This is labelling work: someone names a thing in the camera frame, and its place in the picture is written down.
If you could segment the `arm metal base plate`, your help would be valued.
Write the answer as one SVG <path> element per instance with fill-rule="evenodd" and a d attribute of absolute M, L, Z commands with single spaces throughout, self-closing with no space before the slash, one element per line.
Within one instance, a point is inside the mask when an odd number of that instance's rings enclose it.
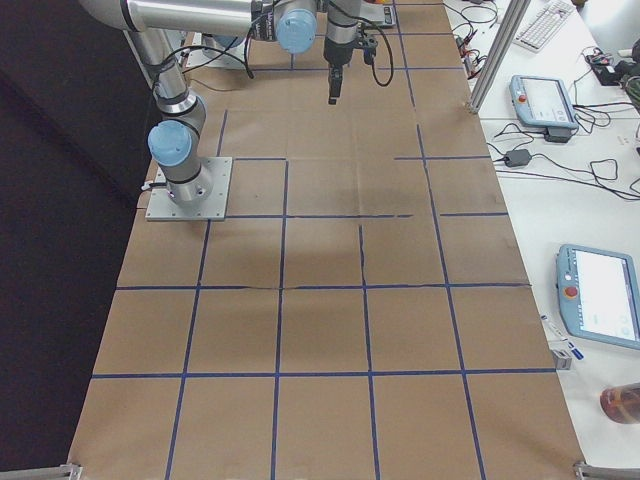
<path fill-rule="evenodd" d="M 224 221 L 226 218 L 232 157 L 199 157 L 199 176 L 186 184 L 169 182 L 160 167 L 150 189 L 148 221 Z"/>
<path fill-rule="evenodd" d="M 211 68 L 243 69 L 246 39 L 238 36 L 202 34 L 201 45 L 205 65 Z"/>

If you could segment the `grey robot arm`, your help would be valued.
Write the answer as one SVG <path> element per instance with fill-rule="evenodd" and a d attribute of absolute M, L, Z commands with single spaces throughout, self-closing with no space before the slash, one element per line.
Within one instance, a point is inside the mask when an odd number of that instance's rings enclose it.
<path fill-rule="evenodd" d="M 310 48 L 317 29 L 315 1 L 82 1 L 80 5 L 96 20 L 129 35 L 163 117 L 148 134 L 149 149 L 165 176 L 169 201 L 180 206 L 206 198 L 213 180 L 197 156 L 205 104 L 188 87 L 167 32 L 199 32 L 228 45 L 247 37 L 276 41 L 284 50 L 299 53 Z"/>
<path fill-rule="evenodd" d="M 365 62 L 374 62 L 377 41 L 365 34 L 360 24 L 360 1 L 262 1 L 251 14 L 249 27 L 241 34 L 222 36 L 204 34 L 201 45 L 205 55 L 217 59 L 225 51 L 239 46 L 242 55 L 236 61 L 248 66 L 248 49 L 251 40 L 275 41 L 290 55 L 298 55 L 310 49 L 317 33 L 317 14 L 327 16 L 323 56 L 328 64 L 328 103 L 334 105 L 341 96 L 343 70 L 353 51 L 363 51 Z"/>

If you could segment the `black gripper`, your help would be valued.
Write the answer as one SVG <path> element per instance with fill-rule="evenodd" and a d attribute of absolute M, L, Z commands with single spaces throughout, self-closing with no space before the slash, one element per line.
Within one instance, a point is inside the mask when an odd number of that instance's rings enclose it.
<path fill-rule="evenodd" d="M 338 43 L 333 40 L 324 41 L 323 55 L 329 65 L 329 105 L 335 105 L 335 100 L 341 96 L 343 67 L 351 61 L 354 45 L 354 41 L 348 43 Z"/>

